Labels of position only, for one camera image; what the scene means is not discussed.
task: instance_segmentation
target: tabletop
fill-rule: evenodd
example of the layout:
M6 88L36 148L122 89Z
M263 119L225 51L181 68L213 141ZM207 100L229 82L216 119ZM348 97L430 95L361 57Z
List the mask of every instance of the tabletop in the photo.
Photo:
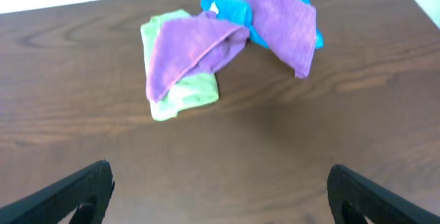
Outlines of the tabletop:
M246 48L220 100L155 122L140 26L199 0L104 0L0 15L0 206L99 159L104 223L332 223L350 167L440 214L440 31L413 0L311 0L310 76Z

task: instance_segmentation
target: washcloth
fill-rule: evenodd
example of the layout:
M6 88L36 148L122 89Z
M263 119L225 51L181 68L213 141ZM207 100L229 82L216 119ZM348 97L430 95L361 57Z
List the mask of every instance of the washcloth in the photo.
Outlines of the washcloth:
M309 75L316 45L316 9L300 0L244 0L253 25L269 48L295 69L296 77Z
M144 44L145 72L148 77L150 57L160 28L165 21L189 17L184 10L176 10L151 18L149 23L140 28ZM163 121L176 117L179 111L200 107L219 99L217 81L214 74L200 73L182 78L173 85L168 94L160 101L150 101L151 116L154 120Z
M301 1L310 4L310 0ZM269 49L269 45L260 37L252 25L252 9L248 2L244 0L200 0L200 6L205 11L212 10L216 12L218 19L225 19L246 26L250 31L250 40ZM315 49L322 47L324 47L324 38L321 32L316 29Z
M218 20L214 12L165 22L151 54L147 98L157 102L183 77L219 71L244 48L248 37L246 27Z

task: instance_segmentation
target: cloth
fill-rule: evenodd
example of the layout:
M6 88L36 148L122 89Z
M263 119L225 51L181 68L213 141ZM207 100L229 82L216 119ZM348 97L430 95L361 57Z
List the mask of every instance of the cloth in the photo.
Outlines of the cloth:
M183 77L219 71L245 47L248 37L246 27L218 20L214 12L165 22L151 54L147 98L157 102Z
M253 25L269 48L295 69L309 75L316 46L316 9L300 0L244 0L252 8Z
M144 44L146 77L148 77L149 73L150 57L153 52L154 43L162 24L171 19L189 16L189 13L184 10L176 10L160 16L154 16L149 23L141 26L140 32ZM178 81L160 101L150 101L151 116L157 121L167 120L176 117L179 111L210 104L218 99L219 91L214 74L195 74Z
M301 1L310 4L310 0ZM250 31L250 40L269 49L269 45L260 37L252 25L252 9L248 2L244 0L200 0L200 6L205 11L212 10L216 12L218 19L225 19L246 26ZM322 47L324 47L324 37L316 29L315 49Z

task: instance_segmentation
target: purple towel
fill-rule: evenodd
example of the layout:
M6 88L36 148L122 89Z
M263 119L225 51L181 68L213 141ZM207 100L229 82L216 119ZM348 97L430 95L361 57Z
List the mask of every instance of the purple towel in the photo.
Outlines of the purple towel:
M249 30L215 17L214 12L202 12L163 24L146 79L149 100L161 100L185 76L219 71L245 47Z
M252 7L253 25L269 48L295 69L309 75L316 44L316 10L300 0L245 0Z

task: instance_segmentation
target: table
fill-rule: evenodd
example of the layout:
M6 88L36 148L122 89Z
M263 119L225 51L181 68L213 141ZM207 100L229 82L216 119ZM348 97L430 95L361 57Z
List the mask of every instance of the table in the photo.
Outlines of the table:
M332 223L339 163L440 214L440 31L413 0L312 0L308 79L249 44L216 104L154 122L140 25L198 3L0 15L0 205L107 159L105 223Z

